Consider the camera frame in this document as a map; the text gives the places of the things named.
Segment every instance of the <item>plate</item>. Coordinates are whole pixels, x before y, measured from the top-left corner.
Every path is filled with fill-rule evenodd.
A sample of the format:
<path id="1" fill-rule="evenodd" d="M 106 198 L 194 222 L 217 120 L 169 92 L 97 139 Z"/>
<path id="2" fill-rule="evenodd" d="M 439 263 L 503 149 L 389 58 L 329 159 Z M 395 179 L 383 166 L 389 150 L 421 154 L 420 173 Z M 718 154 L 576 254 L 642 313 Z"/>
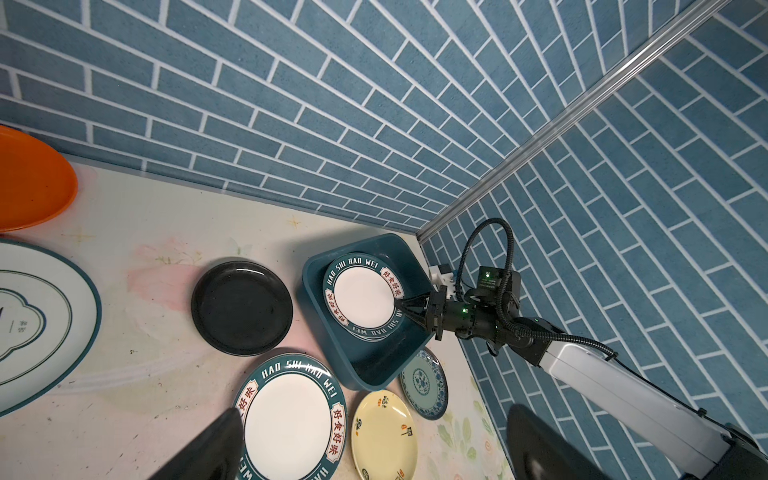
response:
<path id="1" fill-rule="evenodd" d="M 0 416 L 59 384 L 100 323 L 101 301 L 85 272 L 57 253 L 0 238 Z"/>
<path id="2" fill-rule="evenodd" d="M 428 420 L 437 420 L 448 408 L 448 383 L 437 357 L 421 349 L 400 372 L 400 386 L 413 409 Z"/>
<path id="3" fill-rule="evenodd" d="M 344 329 L 369 342 L 385 339 L 402 321 L 395 298 L 403 298 L 397 276 L 383 260 L 366 253 L 335 259 L 323 278 L 328 310 Z"/>
<path id="4" fill-rule="evenodd" d="M 78 193 L 69 162 L 37 138 L 0 126 L 0 232 L 43 223 Z"/>
<path id="5" fill-rule="evenodd" d="M 369 393 L 357 407 L 352 454 L 365 480 L 410 480 L 419 445 L 406 404 L 389 390 Z"/>
<path id="6" fill-rule="evenodd" d="M 238 478 L 329 478 L 346 440 L 346 401 L 319 360 L 284 353 L 250 374 L 234 403 L 245 426 Z"/>
<path id="7" fill-rule="evenodd" d="M 192 293 L 200 335 L 231 355 L 259 355 L 277 346 L 293 321 L 283 281 L 258 263 L 235 260 L 208 270 Z"/>

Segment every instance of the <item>blue plastic basin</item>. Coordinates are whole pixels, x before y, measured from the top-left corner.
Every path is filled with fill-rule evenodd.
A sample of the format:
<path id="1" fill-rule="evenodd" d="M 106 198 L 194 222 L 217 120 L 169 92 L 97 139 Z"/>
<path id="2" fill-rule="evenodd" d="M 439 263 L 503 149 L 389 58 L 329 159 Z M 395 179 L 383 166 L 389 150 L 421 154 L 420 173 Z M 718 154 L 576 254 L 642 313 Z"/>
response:
<path id="1" fill-rule="evenodd" d="M 346 388 L 375 391 L 390 384 L 432 335 L 406 318 L 379 342 L 357 339 L 339 325 L 326 307 L 323 277 L 331 262 L 352 252 L 367 253 L 387 262 L 400 280 L 406 298 L 426 293 L 432 285 L 406 242 L 394 233 L 350 243 L 304 263 L 304 289 L 299 289 L 299 305 L 330 367 Z"/>

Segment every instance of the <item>silver metal strip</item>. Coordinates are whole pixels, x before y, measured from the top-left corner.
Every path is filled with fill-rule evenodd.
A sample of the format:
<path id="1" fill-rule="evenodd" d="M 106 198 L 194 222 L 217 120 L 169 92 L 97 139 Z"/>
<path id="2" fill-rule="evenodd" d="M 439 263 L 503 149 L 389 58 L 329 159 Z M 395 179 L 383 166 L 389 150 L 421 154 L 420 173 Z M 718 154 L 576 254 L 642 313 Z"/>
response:
<path id="1" fill-rule="evenodd" d="M 416 233 L 419 241 L 431 237 L 449 221 L 480 200 L 509 174 L 528 163 L 545 147 L 560 137 L 568 128 L 593 111 L 603 100 L 624 86 L 652 61 L 675 46 L 683 37 L 706 22 L 715 12 L 730 0 L 696 0 L 684 12 L 670 20 L 642 46 L 622 62 L 613 67 L 586 93 L 568 105 L 554 120 L 536 132 L 517 150 L 510 153 L 496 168 L 464 192 L 455 202 L 448 205 L 437 217 L 429 221 Z"/>

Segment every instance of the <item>yellow plate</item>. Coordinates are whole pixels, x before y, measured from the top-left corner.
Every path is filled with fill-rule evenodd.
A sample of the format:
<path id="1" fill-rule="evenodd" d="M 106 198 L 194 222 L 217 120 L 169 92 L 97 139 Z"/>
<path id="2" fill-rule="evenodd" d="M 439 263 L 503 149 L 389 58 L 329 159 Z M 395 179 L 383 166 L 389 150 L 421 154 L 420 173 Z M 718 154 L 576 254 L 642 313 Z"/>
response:
<path id="1" fill-rule="evenodd" d="M 419 446 L 408 407 L 394 393 L 369 393 L 357 407 L 352 455 L 364 480 L 411 480 Z"/>

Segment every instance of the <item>orange plate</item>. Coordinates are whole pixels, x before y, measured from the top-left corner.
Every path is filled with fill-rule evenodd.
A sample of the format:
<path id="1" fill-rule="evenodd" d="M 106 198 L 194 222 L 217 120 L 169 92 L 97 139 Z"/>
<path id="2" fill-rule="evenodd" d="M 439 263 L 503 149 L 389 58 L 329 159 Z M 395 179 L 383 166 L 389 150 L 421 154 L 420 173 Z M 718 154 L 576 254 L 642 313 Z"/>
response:
<path id="1" fill-rule="evenodd" d="M 69 207 L 78 177 L 56 150 L 0 126 L 0 232 L 43 223 Z"/>

